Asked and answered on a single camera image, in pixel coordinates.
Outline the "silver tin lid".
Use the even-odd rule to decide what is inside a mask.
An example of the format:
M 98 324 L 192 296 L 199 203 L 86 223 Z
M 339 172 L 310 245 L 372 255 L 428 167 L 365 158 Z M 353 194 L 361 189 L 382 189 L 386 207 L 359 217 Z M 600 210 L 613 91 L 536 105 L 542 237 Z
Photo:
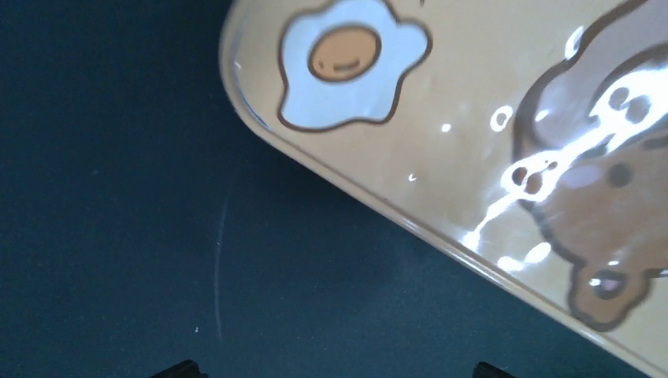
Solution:
M 236 1 L 219 57 L 267 143 L 666 376 L 666 2 Z

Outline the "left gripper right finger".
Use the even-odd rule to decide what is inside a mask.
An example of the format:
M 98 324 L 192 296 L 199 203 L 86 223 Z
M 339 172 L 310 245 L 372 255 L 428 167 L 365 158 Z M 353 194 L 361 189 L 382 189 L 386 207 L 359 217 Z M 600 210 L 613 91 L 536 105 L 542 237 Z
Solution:
M 473 369 L 472 378 L 516 378 L 516 377 L 494 365 L 491 365 L 484 361 L 480 361 L 476 363 Z

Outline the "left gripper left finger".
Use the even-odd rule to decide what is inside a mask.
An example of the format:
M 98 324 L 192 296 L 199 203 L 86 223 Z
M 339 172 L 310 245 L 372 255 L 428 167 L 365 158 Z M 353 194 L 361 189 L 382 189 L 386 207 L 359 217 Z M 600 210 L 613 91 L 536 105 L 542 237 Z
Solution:
M 199 364 L 195 361 L 185 360 L 150 376 L 150 378 L 209 378 L 209 375 L 202 372 Z

